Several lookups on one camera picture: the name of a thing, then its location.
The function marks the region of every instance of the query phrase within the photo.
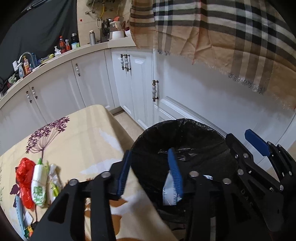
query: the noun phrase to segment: countertop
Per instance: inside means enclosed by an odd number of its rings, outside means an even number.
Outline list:
[[[89,53],[93,53],[96,51],[109,49],[109,48],[119,48],[119,47],[135,47],[135,43],[131,37],[125,37],[121,39],[111,40],[109,42],[99,43],[95,45],[84,45],[77,49],[70,50],[66,53],[63,53],[57,57],[52,58],[51,60],[47,61],[45,65],[39,67],[37,70],[30,73],[28,76],[23,78],[21,81],[14,84],[6,93],[6,95],[0,100],[0,109],[4,104],[13,97],[18,91],[20,91],[24,86],[28,83],[33,81],[35,78],[39,77],[40,75],[44,74],[45,72],[51,70],[58,65],[61,65],[65,62],[68,62],[72,59],[78,58],[82,55],[86,55]]]

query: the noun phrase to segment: fabric fringe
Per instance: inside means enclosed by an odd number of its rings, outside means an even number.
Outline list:
[[[189,56],[184,56],[184,55],[176,55],[176,54],[172,54],[168,51],[163,51],[163,50],[159,50],[157,49],[157,52],[161,55],[173,55],[173,56],[182,56],[184,58],[190,58]],[[198,61],[197,59],[194,59],[193,60],[193,64],[196,64],[196,63],[199,63],[199,64],[204,64],[206,65],[207,67],[209,67],[210,69],[215,69],[215,70],[218,70],[220,73],[224,74],[224,75],[227,75],[229,79],[232,79],[234,82],[237,82],[241,85],[244,85],[244,86],[247,86],[248,88],[252,88],[252,91],[253,92],[257,92],[258,94],[261,94],[261,95],[264,95],[265,93],[268,94],[269,96],[271,96],[273,99],[275,99],[284,109],[290,109],[290,110],[295,110],[295,106],[292,106],[290,104],[288,104],[287,102],[284,102],[279,96],[277,96],[276,94],[273,94],[273,93],[269,93],[267,91],[266,88],[264,87],[260,87],[256,84],[254,84],[252,81],[248,80],[248,79],[244,79],[244,78],[241,78],[235,74],[232,74],[232,73],[229,73],[229,72],[225,72],[223,70],[221,70],[220,68],[217,68],[215,66],[211,66],[209,65],[208,63],[206,62],[201,62],[201,61]]]

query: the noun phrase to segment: white cabinet door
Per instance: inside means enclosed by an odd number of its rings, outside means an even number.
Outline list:
[[[111,49],[105,49],[104,53],[105,53],[105,58],[106,58],[108,77],[109,77],[109,82],[110,82],[110,87],[111,87],[111,91],[112,91],[114,105],[115,105],[115,108],[118,108],[118,107],[120,107],[120,104],[119,104],[119,98],[118,98],[115,76],[114,76],[114,71],[113,71]]]
[[[175,118],[155,105],[154,106],[154,124],[157,124],[163,121],[168,121],[168,120],[175,120]]]
[[[27,93],[32,100],[31,103],[27,98]],[[17,92],[1,108],[1,112],[5,118],[4,120],[2,118],[1,125],[6,128],[5,139],[2,139],[1,136],[2,152],[7,151],[13,145],[47,124],[33,99],[28,85]]]
[[[125,48],[119,48],[112,49],[111,52],[119,104],[130,115],[130,117],[135,119],[131,90],[131,71],[127,71],[126,69],[122,70],[121,67],[120,55],[127,54],[127,50]]]
[[[85,107],[71,61],[42,74],[29,87],[47,123]]]
[[[0,110],[0,156],[7,151],[7,124],[6,119]]]
[[[182,56],[154,53],[155,102],[173,116],[201,120],[222,135],[232,133],[254,156],[259,152],[244,138],[247,129],[256,132],[265,141],[277,143],[286,131],[294,112],[284,109],[268,96],[260,95],[203,64],[193,64]]]
[[[115,109],[104,51],[73,59],[72,65],[85,106],[101,104],[107,110]]]
[[[145,130],[153,126],[153,56],[151,50],[127,50],[135,121]]]

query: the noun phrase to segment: trash can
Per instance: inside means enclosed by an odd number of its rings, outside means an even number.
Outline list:
[[[143,132],[132,146],[131,167],[161,218],[187,223],[190,200],[183,198],[174,206],[163,205],[163,187],[168,175],[167,151],[175,149],[178,161],[191,170],[222,181],[231,178],[237,162],[225,138],[214,129],[191,119],[168,120]]]

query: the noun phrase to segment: red plastic bag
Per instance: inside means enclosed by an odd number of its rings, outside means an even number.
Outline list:
[[[16,179],[20,183],[20,198],[23,205],[31,209],[35,203],[31,197],[31,182],[33,178],[35,163],[30,159],[24,157],[16,170]]]

